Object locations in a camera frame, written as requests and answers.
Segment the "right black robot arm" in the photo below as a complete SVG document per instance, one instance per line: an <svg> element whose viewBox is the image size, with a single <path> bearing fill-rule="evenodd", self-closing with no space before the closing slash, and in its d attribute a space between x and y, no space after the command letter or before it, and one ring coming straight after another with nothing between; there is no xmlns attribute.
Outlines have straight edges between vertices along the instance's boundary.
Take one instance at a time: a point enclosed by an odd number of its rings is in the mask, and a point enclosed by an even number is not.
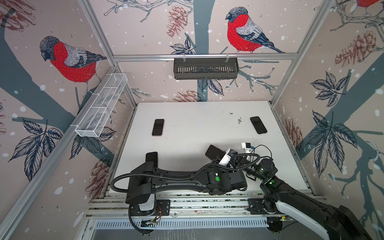
<svg viewBox="0 0 384 240"><path fill-rule="evenodd" d="M230 165L261 180L265 207L278 211L306 226L324 240L369 240L368 232L350 209L319 202L279 179L272 158L254 153L237 154Z"/></svg>

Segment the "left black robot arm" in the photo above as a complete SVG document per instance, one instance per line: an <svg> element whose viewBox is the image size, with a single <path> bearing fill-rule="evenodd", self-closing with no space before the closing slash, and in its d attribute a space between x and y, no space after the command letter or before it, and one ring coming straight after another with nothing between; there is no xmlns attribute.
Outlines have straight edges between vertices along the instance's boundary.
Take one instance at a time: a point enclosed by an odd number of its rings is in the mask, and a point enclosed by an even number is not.
<svg viewBox="0 0 384 240"><path fill-rule="evenodd" d="M248 187L241 170L209 163L194 172L166 171L156 162L145 162L131 171L126 204L146 203L152 195L165 191L194 191L211 196L224 195Z"/></svg>

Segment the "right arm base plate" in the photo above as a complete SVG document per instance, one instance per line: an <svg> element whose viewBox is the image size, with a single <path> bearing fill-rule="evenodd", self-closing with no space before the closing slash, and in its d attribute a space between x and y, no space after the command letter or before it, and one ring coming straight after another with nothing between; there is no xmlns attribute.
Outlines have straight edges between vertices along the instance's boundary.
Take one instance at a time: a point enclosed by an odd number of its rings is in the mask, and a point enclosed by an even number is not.
<svg viewBox="0 0 384 240"><path fill-rule="evenodd" d="M281 214L276 207L276 202L269 197L248 199L248 204L247 211L252 215Z"/></svg>

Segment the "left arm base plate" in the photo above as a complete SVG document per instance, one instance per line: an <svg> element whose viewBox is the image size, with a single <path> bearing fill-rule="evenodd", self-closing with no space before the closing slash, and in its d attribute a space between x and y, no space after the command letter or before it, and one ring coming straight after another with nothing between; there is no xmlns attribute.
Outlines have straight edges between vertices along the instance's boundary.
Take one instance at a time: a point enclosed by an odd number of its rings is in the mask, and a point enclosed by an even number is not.
<svg viewBox="0 0 384 240"><path fill-rule="evenodd" d="M151 204L134 204L130 207L129 213L134 217L168 216L170 214L170 200L155 200L154 208L149 209Z"/></svg>

